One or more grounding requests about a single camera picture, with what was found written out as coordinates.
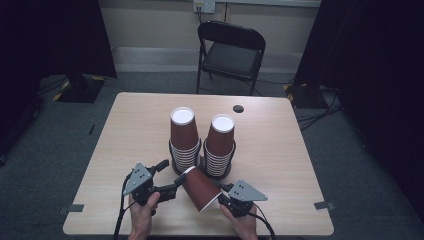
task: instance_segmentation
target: finger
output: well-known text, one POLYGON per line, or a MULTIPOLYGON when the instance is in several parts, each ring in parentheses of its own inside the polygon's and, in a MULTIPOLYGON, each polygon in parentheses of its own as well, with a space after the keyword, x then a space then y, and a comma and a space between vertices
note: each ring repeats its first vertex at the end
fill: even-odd
POLYGON ((230 210, 228 210, 226 206, 220 205, 219 208, 221 208, 221 211, 226 218, 228 218, 229 220, 233 218, 233 214, 230 212, 230 210))
POLYGON ((159 198, 160 198, 160 193, 159 192, 152 193, 152 195, 149 197, 149 200, 147 200, 146 205, 150 209, 153 209, 155 207, 155 205, 157 204, 157 202, 159 201, 159 198))
POLYGON ((256 209, 257 209, 256 206, 253 205, 249 212, 256 215, 256 209))
POLYGON ((128 204, 131 204, 131 203, 133 203, 135 200, 134 200, 134 198, 132 197, 132 193, 130 193, 129 195, 128 195, 128 204))

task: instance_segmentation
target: chair backrest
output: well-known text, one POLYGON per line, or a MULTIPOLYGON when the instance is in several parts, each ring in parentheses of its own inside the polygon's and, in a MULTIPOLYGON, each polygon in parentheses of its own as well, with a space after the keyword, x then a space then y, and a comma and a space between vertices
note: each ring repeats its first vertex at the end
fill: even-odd
POLYGON ((260 33, 251 28, 219 21, 207 21, 199 25, 197 33, 202 44, 204 44, 204 39, 206 39, 241 48, 265 51, 265 39, 260 33))

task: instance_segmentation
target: wooden table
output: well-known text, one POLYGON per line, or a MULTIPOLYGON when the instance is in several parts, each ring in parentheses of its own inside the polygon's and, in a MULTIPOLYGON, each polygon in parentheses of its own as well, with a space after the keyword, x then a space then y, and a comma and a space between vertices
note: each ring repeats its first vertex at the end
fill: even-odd
MULTIPOLYGON (((116 97, 74 200, 74 204, 83 204, 84 209, 69 213, 63 226, 66 234, 113 234, 125 176, 137 162, 151 167, 163 159, 171 159, 170 114, 180 106, 195 112, 202 140, 207 137, 214 115, 224 113, 234 118, 237 150, 231 173, 222 182, 243 179, 267 195, 268 201, 257 204, 276 235, 333 233, 328 210, 316 210, 314 206, 324 199, 287 99, 121 93, 116 97), (234 112, 234 105, 242 105, 244 112, 234 112)), ((156 173, 154 183, 168 185, 177 177, 169 166, 156 173)), ((262 222, 258 221, 257 225, 258 235, 269 235, 262 222)), ((182 187, 176 199, 159 204, 153 226, 152 235, 156 236, 235 235, 217 201, 198 213, 182 187)), ((120 233, 128 235, 130 231, 127 211, 120 233)))

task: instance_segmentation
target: human hand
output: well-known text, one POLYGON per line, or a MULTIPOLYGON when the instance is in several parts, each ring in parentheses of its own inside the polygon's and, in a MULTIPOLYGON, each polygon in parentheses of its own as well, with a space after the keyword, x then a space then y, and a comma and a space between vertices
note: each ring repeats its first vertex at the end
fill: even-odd
POLYGON ((158 207, 159 192, 154 192, 147 200, 146 205, 140 206, 134 203, 132 194, 129 195, 128 204, 134 203, 130 207, 131 212, 131 233, 128 240, 145 240, 152 231, 152 210, 158 207))
MULTIPOLYGON (((224 216, 231 221, 234 230, 242 240, 258 239, 258 235, 256 234, 256 218, 249 215, 235 218, 226 206, 221 205, 220 208, 224 216)), ((256 206, 252 206, 250 213, 256 214, 256 206)))

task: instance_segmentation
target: baseboard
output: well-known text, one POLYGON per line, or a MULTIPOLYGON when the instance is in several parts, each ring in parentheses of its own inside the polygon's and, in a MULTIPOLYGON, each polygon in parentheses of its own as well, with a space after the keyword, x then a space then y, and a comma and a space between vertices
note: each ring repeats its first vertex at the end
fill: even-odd
MULTIPOLYGON (((197 71, 197 49, 113 47, 117 72, 197 71)), ((302 53, 265 53, 261 72, 296 73, 302 53)))

